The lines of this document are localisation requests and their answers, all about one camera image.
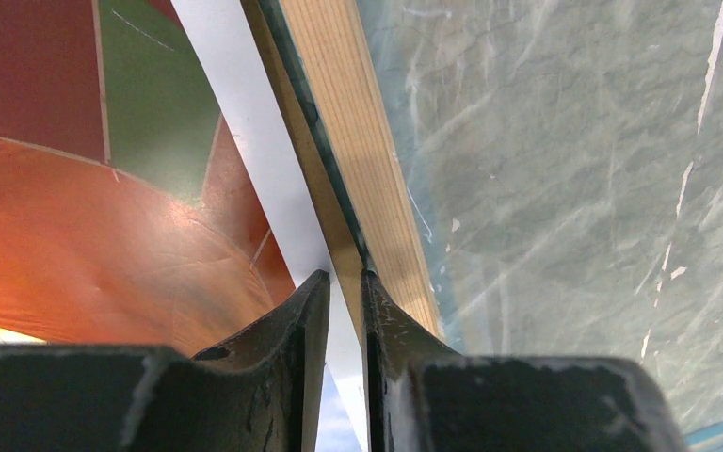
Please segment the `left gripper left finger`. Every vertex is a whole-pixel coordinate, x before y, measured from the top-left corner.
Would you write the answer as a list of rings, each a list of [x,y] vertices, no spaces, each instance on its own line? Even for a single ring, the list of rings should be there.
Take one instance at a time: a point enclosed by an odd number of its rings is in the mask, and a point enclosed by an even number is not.
[[[0,345],[0,451],[312,451],[330,281],[186,357],[166,346]]]

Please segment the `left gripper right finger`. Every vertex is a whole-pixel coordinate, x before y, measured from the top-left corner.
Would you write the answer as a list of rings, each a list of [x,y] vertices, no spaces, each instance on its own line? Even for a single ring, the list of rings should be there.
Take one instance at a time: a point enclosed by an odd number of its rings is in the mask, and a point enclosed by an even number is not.
[[[373,451],[684,451],[654,380],[635,362],[466,356],[361,273]]]

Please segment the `brown frame backing board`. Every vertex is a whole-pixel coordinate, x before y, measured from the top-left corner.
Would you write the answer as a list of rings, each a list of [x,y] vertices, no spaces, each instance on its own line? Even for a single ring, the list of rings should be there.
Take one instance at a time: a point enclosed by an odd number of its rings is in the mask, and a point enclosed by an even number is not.
[[[250,32],[289,138],[305,176],[311,201],[345,299],[345,310],[358,338],[364,336],[361,271],[363,260],[354,236],[355,214],[333,157],[325,125],[300,61],[282,1],[242,1]]]

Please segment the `hot air balloon photo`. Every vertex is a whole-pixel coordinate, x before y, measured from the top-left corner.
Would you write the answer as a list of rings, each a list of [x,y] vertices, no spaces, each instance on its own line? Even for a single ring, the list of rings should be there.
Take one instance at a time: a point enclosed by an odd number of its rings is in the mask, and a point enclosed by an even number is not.
[[[329,269],[241,2],[0,1],[0,345],[192,357]]]

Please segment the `wooden picture frame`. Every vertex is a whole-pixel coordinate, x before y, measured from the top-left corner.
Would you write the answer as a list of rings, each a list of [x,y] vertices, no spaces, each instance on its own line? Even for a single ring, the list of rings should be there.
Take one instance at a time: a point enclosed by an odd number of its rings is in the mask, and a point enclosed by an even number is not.
[[[264,1],[364,263],[446,344],[641,363],[723,451],[723,1]]]

